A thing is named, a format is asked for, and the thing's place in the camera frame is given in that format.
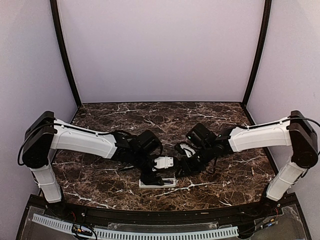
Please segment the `blue battery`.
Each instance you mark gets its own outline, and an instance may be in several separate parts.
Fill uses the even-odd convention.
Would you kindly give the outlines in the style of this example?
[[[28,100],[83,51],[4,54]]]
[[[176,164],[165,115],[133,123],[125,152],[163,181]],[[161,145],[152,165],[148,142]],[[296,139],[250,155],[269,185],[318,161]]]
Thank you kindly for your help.
[[[165,185],[173,185],[176,180],[174,178],[163,178],[162,181]]]

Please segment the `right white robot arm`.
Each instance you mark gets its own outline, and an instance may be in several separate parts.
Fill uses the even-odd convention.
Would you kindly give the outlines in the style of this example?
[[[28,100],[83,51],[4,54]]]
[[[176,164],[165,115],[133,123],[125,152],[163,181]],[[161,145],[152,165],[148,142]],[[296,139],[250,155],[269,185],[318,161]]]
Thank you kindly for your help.
[[[313,168],[319,160],[318,135],[311,124],[317,121],[294,110],[288,117],[251,125],[235,125],[213,133],[197,123],[187,134],[191,142],[178,143],[176,149],[183,155],[178,162],[176,176],[193,176],[205,170],[212,160],[251,149],[286,146],[292,155],[264,190],[263,200],[255,205],[255,213],[266,217],[275,208],[286,191]]]

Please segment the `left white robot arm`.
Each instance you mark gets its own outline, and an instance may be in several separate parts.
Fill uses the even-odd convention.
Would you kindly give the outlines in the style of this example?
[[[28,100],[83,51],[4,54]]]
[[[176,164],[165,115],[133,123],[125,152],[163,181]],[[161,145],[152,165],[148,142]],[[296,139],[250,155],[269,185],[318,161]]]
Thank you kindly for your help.
[[[150,130],[139,135],[124,130],[100,132],[68,124],[55,118],[52,111],[45,111],[25,132],[17,163],[31,170],[51,210],[58,217],[67,218],[71,208],[62,200],[49,160],[51,150],[75,151],[127,163],[140,171],[143,184],[162,186],[164,180],[153,170],[158,158],[156,149],[163,150],[163,145]]]

